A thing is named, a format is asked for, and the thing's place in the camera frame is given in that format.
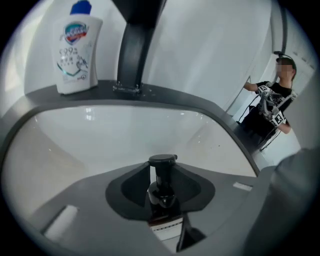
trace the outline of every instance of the sink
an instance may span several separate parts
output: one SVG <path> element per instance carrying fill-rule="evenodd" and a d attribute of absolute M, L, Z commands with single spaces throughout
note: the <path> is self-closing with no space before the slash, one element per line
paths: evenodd
<path fill-rule="evenodd" d="M 158 154 L 176 154 L 178 163 L 202 169 L 255 177 L 230 135 L 202 113 L 94 105 L 48 110 L 29 119 L 7 151 L 2 182 L 16 213 L 28 219 L 74 182 Z"/>

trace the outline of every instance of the white bottle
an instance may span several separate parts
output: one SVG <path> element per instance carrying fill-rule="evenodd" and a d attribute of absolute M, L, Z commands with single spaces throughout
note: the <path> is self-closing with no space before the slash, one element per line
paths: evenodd
<path fill-rule="evenodd" d="M 52 56 L 60 94 L 88 90 L 98 84 L 96 46 L 103 21 L 89 15 L 91 5 L 82 0 L 69 16 L 53 25 Z"/>

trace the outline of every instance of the blue bottle cap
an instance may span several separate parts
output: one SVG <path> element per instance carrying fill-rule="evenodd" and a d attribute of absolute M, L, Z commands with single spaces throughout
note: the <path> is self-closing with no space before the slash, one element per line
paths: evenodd
<path fill-rule="evenodd" d="M 87 0 L 81 0 L 75 3 L 72 8 L 70 15 L 72 14 L 90 14 L 91 12 L 91 4 Z"/>

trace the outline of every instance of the person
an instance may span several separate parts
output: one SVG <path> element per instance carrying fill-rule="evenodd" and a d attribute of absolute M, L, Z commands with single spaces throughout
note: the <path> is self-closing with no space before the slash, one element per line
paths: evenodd
<path fill-rule="evenodd" d="M 270 88 L 272 93 L 280 94 L 280 98 L 274 99 L 275 106 L 279 105 L 281 117 L 280 123 L 274 122 L 266 118 L 266 114 L 263 113 L 259 104 L 251 109 L 249 114 L 244 118 L 240 126 L 249 134 L 257 145 L 261 145 L 262 142 L 269 140 L 279 129 L 281 132 L 288 134 L 291 130 L 290 124 L 285 121 L 283 116 L 284 110 L 294 100 L 296 94 L 292 90 L 293 79 L 297 74 L 297 67 L 295 62 L 287 57 L 280 57 L 276 59 L 276 72 L 279 76 L 279 82 L 259 82 L 249 83 L 246 82 L 244 88 L 251 92 L 261 93 L 261 88 Z"/>

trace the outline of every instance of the hand soap bottle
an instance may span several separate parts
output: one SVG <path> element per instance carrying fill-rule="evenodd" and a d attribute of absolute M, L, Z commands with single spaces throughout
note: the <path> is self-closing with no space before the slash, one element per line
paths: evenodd
<path fill-rule="evenodd" d="M 90 16 L 91 5 L 81 0 L 70 15 L 53 25 L 52 56 L 60 94 L 88 90 L 98 84 L 96 46 L 103 21 Z"/>

